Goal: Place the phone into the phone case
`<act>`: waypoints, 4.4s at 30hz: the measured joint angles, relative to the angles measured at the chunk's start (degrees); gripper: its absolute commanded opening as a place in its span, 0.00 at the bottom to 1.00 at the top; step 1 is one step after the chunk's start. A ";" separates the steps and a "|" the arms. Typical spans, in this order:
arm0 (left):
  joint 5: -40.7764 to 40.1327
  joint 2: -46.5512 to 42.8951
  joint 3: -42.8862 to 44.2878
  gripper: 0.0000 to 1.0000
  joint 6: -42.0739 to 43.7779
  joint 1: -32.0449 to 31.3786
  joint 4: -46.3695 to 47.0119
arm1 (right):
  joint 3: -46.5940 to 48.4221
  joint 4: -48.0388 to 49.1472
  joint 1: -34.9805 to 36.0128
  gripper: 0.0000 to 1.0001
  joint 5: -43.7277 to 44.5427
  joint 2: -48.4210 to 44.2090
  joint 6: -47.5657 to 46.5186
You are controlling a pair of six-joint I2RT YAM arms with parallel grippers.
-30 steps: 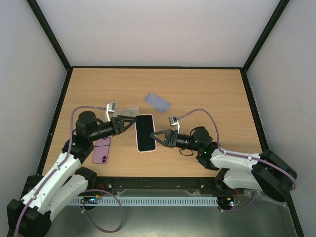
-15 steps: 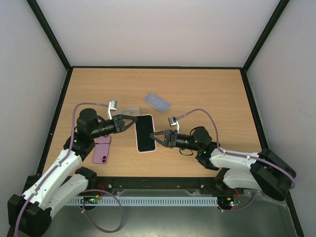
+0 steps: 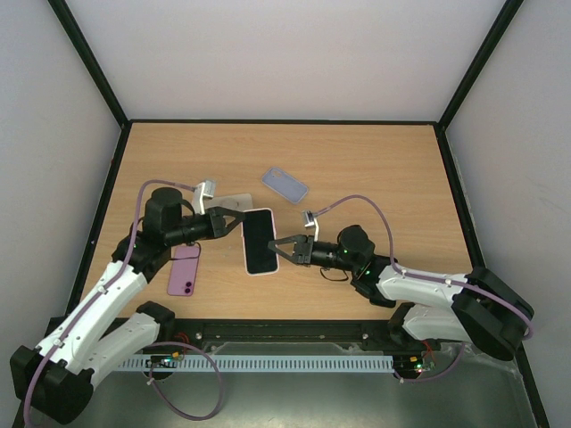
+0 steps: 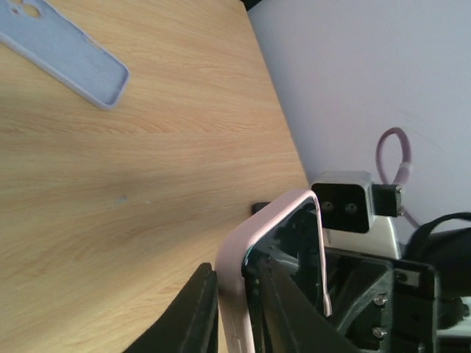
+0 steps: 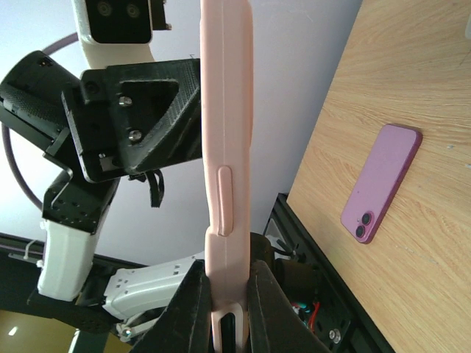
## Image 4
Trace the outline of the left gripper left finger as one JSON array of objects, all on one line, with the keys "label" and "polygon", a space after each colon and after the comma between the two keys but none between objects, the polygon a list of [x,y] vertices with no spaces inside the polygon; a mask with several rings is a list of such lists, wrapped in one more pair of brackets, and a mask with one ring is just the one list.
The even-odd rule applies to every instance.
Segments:
[{"label": "left gripper left finger", "polygon": [[217,275],[210,263],[202,263],[161,317],[127,351],[217,352],[218,342]]}]

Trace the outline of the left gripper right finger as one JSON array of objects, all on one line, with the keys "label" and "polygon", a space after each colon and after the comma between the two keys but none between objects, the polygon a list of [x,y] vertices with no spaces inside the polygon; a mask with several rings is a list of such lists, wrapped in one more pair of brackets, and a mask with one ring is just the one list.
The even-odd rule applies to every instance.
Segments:
[{"label": "left gripper right finger", "polygon": [[273,352],[358,351],[314,309],[277,261],[269,259],[260,264],[259,283],[263,317]]}]

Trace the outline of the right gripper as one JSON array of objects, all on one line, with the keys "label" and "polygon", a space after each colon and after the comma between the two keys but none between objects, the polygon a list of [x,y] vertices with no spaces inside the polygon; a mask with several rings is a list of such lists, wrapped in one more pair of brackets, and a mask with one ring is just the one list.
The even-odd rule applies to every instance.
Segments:
[{"label": "right gripper", "polygon": [[432,266],[327,249],[330,323],[361,352],[438,352]]}]

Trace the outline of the pink phone case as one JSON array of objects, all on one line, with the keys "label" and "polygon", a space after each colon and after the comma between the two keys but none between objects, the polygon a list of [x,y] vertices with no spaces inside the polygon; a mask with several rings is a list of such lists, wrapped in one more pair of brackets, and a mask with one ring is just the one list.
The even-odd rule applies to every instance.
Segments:
[{"label": "pink phone case", "polygon": [[251,321],[247,306],[242,263],[247,251],[269,230],[306,199],[316,205],[319,248],[321,250],[322,288],[324,312],[332,313],[327,289],[327,261],[319,200],[312,190],[291,190],[251,215],[237,226],[223,241],[216,256],[216,273],[219,292],[219,308],[229,352],[256,352],[253,343]]}]

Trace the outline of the black screen phone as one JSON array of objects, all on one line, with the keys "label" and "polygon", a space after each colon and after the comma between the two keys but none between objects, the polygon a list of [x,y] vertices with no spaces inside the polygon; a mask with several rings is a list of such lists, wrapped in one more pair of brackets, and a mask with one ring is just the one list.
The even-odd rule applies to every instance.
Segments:
[{"label": "black screen phone", "polygon": [[309,198],[247,251],[242,263],[247,306],[256,352],[270,352],[259,294],[259,262],[272,258],[288,272],[308,301],[324,312],[321,250],[316,205]]}]

